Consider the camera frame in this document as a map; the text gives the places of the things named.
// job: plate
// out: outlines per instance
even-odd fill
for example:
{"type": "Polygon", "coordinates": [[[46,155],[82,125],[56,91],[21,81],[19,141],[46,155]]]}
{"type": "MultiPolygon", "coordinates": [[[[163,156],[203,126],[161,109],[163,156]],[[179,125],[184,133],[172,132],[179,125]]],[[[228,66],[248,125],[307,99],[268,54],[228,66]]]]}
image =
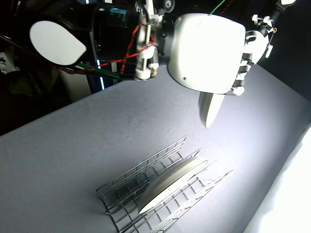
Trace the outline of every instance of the plate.
{"type": "Polygon", "coordinates": [[[138,212],[142,214],[152,209],[175,191],[184,187],[188,180],[197,174],[206,163],[205,158],[192,157],[178,161],[175,165],[163,171],[141,195],[138,212]]]}

